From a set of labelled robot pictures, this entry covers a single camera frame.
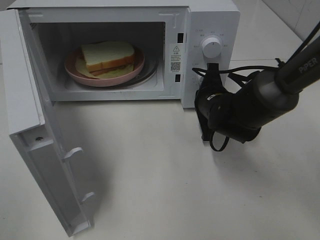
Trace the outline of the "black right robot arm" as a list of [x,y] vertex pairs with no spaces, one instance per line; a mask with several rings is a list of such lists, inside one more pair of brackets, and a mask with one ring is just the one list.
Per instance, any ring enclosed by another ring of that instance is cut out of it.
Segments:
[[293,110],[300,92],[320,79],[320,40],[317,38],[281,67],[245,66],[248,76],[227,71],[240,90],[231,93],[222,84],[217,63],[207,69],[193,68],[203,76],[194,105],[202,140],[212,142],[215,133],[245,143],[252,141],[262,126]]

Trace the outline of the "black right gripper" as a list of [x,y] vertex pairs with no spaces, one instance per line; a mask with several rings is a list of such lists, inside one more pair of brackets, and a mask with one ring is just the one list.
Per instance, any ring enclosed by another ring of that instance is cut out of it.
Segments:
[[218,63],[208,63],[205,83],[196,91],[194,106],[202,132],[202,140],[213,142],[215,133],[245,143],[257,137],[261,128],[250,128],[240,123],[232,111],[234,94],[223,86]]

